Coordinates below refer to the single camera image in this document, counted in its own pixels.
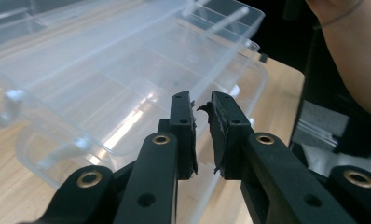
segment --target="wooden table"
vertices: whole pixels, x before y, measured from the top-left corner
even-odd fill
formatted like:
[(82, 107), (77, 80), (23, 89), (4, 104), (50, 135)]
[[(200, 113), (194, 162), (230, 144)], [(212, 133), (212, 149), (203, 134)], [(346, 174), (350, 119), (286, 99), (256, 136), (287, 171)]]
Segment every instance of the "wooden table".
[[(269, 59), (268, 84), (252, 114), (254, 130), (273, 133), (288, 143), (302, 91), (304, 76)], [(0, 223), (36, 220), (55, 190), (16, 158), (14, 143), (22, 124), (0, 131)], [(220, 179), (200, 223), (251, 223), (239, 181)]]

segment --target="plastic storage bin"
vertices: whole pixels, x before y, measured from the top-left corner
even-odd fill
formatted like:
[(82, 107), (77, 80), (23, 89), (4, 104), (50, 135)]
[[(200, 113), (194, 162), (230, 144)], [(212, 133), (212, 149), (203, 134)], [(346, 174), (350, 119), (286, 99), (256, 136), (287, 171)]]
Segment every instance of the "plastic storage bin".
[(18, 157), (54, 187), (89, 164), (120, 169), (179, 91), (204, 105), (246, 78), (253, 109), (265, 70), (239, 52), (263, 17), (224, 0), (88, 1), (1, 24), (0, 127), (28, 121)]

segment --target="screw hole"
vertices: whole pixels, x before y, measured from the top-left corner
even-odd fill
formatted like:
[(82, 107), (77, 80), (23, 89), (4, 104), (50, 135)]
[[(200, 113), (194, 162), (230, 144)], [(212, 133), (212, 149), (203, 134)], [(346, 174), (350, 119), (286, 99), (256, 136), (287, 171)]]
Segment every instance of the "screw hole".
[(151, 193), (145, 193), (139, 196), (137, 203), (142, 207), (149, 207), (156, 202), (156, 197)]
[(348, 170), (345, 171), (343, 175), (349, 182), (351, 182), (354, 185), (357, 185), (358, 187), (365, 189), (371, 188), (371, 178), (369, 178), (367, 175), (363, 173)]
[(168, 136), (158, 135), (158, 136), (153, 138), (153, 143), (155, 143), (157, 145), (165, 145), (165, 144), (169, 143), (170, 140), (171, 139)]
[(275, 142), (275, 139), (267, 135), (258, 135), (257, 141), (264, 145), (271, 145)]
[(321, 207), (323, 205), (322, 201), (312, 194), (305, 195), (304, 201), (307, 205), (312, 207)]
[(99, 184), (101, 180), (102, 174), (100, 172), (85, 172), (77, 179), (77, 185), (82, 189), (87, 189)]

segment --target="person's arm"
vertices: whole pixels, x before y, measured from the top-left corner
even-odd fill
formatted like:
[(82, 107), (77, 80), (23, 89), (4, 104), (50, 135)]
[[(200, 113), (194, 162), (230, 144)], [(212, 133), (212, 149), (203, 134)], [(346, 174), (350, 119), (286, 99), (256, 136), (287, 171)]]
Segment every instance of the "person's arm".
[(307, 3), (322, 25), (325, 42), (345, 86), (371, 114), (371, 0), (307, 0)]

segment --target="human hand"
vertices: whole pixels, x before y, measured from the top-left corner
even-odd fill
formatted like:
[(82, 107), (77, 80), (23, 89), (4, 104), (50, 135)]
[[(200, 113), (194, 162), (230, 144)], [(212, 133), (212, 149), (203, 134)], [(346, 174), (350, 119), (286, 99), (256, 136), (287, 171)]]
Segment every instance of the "human hand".
[(363, 0), (306, 0), (306, 2), (320, 24), (324, 26), (352, 12)]

